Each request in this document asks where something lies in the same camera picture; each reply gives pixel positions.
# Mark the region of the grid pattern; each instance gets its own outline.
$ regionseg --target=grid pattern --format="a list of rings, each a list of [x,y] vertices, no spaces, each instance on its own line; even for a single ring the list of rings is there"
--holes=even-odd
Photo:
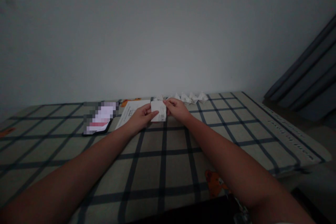
[[[210,94],[208,98],[205,104],[189,105],[188,110],[248,152],[271,174],[330,159],[314,140],[298,136],[293,126],[280,122],[279,116],[245,93]],[[16,130],[0,139],[0,205],[114,130],[123,111],[119,107],[119,115],[107,133],[83,137],[83,115],[92,109],[83,103],[41,105],[27,108],[2,124],[1,130]],[[130,140],[70,222],[125,223],[207,200],[206,170],[215,169],[188,129],[169,117],[167,122],[151,124]]]

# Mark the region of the curtain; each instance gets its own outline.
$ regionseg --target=curtain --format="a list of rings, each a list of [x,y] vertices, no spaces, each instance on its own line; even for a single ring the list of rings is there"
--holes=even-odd
[[[335,123],[336,16],[270,88],[265,98],[306,119],[327,118],[329,123]]]

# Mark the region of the forearm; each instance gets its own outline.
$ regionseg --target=forearm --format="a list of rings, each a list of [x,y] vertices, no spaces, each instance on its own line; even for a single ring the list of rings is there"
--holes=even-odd
[[[122,151],[132,133],[121,127],[43,178],[1,210],[11,223],[61,223]]]
[[[254,158],[193,116],[184,122],[255,223],[314,223],[285,188]]]
[[[194,117],[185,126],[225,184],[246,206],[252,206],[267,194],[280,190],[278,182],[240,147]]]

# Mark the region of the right hand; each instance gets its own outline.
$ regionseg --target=right hand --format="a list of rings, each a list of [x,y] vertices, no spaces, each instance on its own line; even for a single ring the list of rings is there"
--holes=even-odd
[[[164,100],[163,103],[168,109],[167,115],[169,116],[171,114],[176,120],[183,124],[192,116],[181,100],[169,98],[168,100]]]

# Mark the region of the table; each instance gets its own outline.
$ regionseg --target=table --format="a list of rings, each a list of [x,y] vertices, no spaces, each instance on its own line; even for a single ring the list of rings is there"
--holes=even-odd
[[[318,142],[247,94],[214,93],[208,98],[205,104],[187,106],[188,110],[272,175],[300,172],[331,160]],[[1,205],[108,134],[82,136],[83,115],[93,109],[83,103],[32,106],[1,124],[1,130],[16,128],[0,138]],[[194,137],[168,117],[167,122],[150,124],[130,140],[70,223],[130,222],[208,200],[209,171],[215,169]],[[226,193],[223,189],[219,195]]]

